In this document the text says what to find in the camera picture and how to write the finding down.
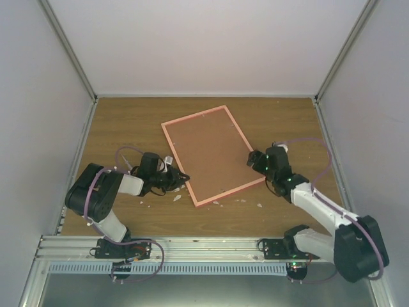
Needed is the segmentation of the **pink photo frame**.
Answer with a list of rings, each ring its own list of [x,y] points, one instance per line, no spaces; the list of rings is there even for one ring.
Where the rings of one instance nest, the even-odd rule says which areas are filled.
[[[227,106],[161,124],[195,207],[264,181],[247,165],[253,151]]]

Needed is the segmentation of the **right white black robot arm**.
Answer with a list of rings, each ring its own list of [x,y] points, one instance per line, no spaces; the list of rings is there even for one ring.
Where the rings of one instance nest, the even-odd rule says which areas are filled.
[[[375,218],[358,216],[320,193],[304,176],[294,173],[286,145],[274,143],[264,152],[253,150],[247,165],[262,174],[270,192],[302,209],[327,231],[318,233],[307,225],[295,226],[281,240],[261,239],[258,249],[266,259],[287,257],[287,277],[302,281],[307,274],[302,257],[318,257],[332,263],[336,273],[350,283],[363,278],[378,280],[389,265],[389,256]]]

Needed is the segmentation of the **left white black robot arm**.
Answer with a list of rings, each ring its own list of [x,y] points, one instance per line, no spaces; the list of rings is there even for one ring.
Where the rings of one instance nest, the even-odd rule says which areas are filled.
[[[144,197],[148,193],[164,196],[187,183],[190,177],[163,160],[158,154],[145,152],[138,166],[130,171],[88,164],[65,197],[65,207],[84,218],[110,242],[109,250],[117,258],[132,250],[129,230],[113,212],[118,194]]]

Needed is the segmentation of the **white debris pile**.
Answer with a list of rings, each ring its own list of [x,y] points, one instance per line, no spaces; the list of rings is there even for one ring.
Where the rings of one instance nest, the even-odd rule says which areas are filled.
[[[169,195],[170,199],[171,199],[173,202],[176,202],[176,201],[181,200],[181,198],[183,197],[183,195],[185,194],[185,192],[186,192],[186,185],[182,185],[182,186],[180,186],[180,187],[177,187],[177,188],[175,188],[175,189],[169,191],[169,192],[167,193],[167,195]]]

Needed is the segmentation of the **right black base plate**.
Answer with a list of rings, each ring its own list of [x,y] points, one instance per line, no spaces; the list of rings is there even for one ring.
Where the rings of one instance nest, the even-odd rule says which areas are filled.
[[[256,248],[262,252],[265,260],[318,260],[316,255],[301,252],[296,248],[288,248],[284,239],[259,239]]]

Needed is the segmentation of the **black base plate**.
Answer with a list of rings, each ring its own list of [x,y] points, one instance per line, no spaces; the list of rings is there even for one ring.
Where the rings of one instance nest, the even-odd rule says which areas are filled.
[[[265,260],[318,260],[316,255],[301,252],[296,248],[288,248],[284,239],[259,239],[256,248],[262,252]]]
[[[145,260],[150,258],[151,242],[139,242],[119,245],[106,239],[98,239],[89,254],[97,259],[123,259],[129,261]]]

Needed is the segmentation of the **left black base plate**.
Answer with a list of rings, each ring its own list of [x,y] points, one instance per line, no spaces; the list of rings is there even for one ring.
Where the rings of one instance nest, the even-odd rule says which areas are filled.
[[[119,245],[106,239],[98,239],[89,254],[97,259],[123,259],[129,261],[145,260],[150,258],[151,242],[139,242]]]

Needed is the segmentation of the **aluminium front rail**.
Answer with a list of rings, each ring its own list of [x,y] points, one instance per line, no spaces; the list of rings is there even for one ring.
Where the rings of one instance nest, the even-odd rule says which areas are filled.
[[[92,248],[97,247],[97,236],[43,236],[35,253],[37,261],[96,261]],[[147,262],[206,262],[206,263],[264,263],[308,262],[309,252],[301,257],[262,252],[264,244],[257,237],[152,237],[163,247],[151,245]]]

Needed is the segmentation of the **left aluminium corner post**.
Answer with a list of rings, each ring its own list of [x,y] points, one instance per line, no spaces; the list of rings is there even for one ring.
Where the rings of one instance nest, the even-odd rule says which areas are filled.
[[[57,39],[59,40],[65,54],[68,56],[68,59],[70,60],[77,77],[79,78],[80,82],[82,83],[84,89],[86,90],[87,94],[91,98],[91,101],[96,104],[98,100],[98,95],[95,93],[82,65],[80,64],[80,61],[75,54],[75,51],[66,36],[66,33],[58,20],[58,17],[52,8],[50,2],[48,0],[38,0],[37,3],[39,4],[40,8],[42,9],[42,12],[44,12],[46,19],[48,20],[51,28],[53,29]]]

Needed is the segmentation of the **aluminium corner post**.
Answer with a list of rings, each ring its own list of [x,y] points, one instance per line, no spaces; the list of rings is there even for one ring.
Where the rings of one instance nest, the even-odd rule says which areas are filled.
[[[341,65],[345,61],[347,55],[349,54],[351,48],[353,47],[354,43],[356,42],[357,38],[361,34],[362,30],[364,29],[365,25],[367,24],[368,20],[372,16],[376,6],[378,5],[379,0],[367,0],[363,6],[363,9],[359,13],[356,21],[354,22],[351,31],[349,32],[346,40],[344,41],[340,51],[338,52],[330,70],[328,71],[326,77],[324,78],[319,90],[314,96],[314,102],[317,104],[324,96],[325,92],[327,91],[330,83],[332,82],[333,78],[335,77],[336,73],[340,69]]]
[[[82,65],[80,64],[80,61],[75,54],[75,51],[66,36],[66,33],[58,20],[58,17],[52,8],[50,2],[48,0],[38,0],[37,3],[39,4],[40,8],[42,9],[42,12],[44,12],[46,19],[48,20],[51,28],[53,29],[57,39],[59,40],[65,54],[68,56],[68,59],[70,60],[77,77],[79,78],[80,82],[82,83],[84,89],[86,90],[87,94],[91,98],[91,101],[96,104],[98,100],[98,95],[95,93]]]

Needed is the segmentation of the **right aluminium corner post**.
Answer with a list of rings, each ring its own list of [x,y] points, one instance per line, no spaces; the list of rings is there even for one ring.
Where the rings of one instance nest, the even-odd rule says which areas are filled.
[[[335,77],[336,73],[340,69],[341,65],[345,61],[347,55],[349,54],[351,48],[353,47],[354,43],[356,42],[357,38],[361,34],[362,30],[364,29],[365,25],[367,24],[368,20],[372,16],[376,6],[378,5],[379,0],[367,0],[363,6],[363,9],[359,13],[356,21],[354,22],[351,31],[349,32],[346,40],[344,41],[340,51],[338,52],[330,70],[328,71],[326,77],[324,78],[319,90],[314,96],[314,102],[317,104],[324,96],[325,92],[327,91],[330,83],[332,82],[333,78]]]

